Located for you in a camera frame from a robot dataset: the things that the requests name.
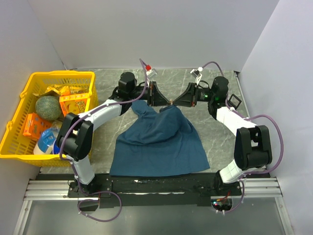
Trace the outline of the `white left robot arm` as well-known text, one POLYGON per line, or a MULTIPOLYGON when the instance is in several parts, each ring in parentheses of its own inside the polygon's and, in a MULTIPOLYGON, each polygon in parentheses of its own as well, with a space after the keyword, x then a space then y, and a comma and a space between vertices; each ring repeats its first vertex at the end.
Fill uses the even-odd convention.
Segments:
POLYGON ((156 82, 147 78, 138 84, 132 72, 121 74, 112 95, 102 104, 87 112, 65 116, 56 139, 60 159, 68 161, 74 171, 78 189, 86 197, 97 191, 95 173, 89 161, 94 131, 107 121, 123 115, 137 100, 150 106, 166 106, 170 101, 159 91, 156 82))

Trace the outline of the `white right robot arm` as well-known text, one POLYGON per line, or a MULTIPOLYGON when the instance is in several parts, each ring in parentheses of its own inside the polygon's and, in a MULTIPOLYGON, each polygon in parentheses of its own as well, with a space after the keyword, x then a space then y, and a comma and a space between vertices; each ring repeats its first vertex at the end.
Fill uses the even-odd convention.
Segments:
POLYGON ((256 125, 235 113, 237 106, 231 101, 235 95, 228 95, 229 81, 218 76, 210 87, 189 83, 187 89, 171 103, 176 106, 194 107, 206 102, 209 114, 227 127, 235 136, 234 158, 215 176, 214 191, 225 195, 231 184, 245 173, 256 172, 272 162, 269 129, 256 125))

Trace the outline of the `blue t-shirt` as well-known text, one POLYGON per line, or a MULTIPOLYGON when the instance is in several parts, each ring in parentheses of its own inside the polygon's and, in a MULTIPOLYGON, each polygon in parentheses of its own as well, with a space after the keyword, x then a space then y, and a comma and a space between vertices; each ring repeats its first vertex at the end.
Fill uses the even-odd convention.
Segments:
POLYGON ((132 111, 137 120, 116 139, 110 175, 167 177, 210 168, 195 127, 178 107, 156 112, 139 100, 132 111))

